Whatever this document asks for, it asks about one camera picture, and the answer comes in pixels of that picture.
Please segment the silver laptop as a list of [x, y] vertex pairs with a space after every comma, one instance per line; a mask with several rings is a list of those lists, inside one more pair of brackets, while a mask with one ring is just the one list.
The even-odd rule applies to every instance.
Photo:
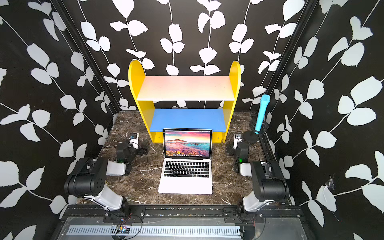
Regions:
[[209, 129], [163, 129], [161, 194], [213, 193], [212, 137]]

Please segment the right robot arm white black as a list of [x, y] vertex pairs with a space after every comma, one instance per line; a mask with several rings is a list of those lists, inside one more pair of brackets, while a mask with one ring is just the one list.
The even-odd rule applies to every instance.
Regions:
[[234, 157], [233, 170], [252, 179], [252, 191], [243, 197], [237, 215], [257, 213], [272, 203], [283, 203], [289, 197], [289, 188], [277, 162], [250, 161], [247, 142], [236, 140], [226, 145], [226, 153]]

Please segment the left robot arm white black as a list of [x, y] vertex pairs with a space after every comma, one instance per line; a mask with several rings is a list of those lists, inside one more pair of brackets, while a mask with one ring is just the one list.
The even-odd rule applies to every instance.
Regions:
[[105, 157], [81, 158], [65, 182], [66, 194], [96, 203], [112, 215], [130, 216], [128, 200], [107, 185], [106, 177], [129, 175], [136, 156], [147, 155], [148, 146], [148, 142], [130, 140], [117, 145], [115, 161]]

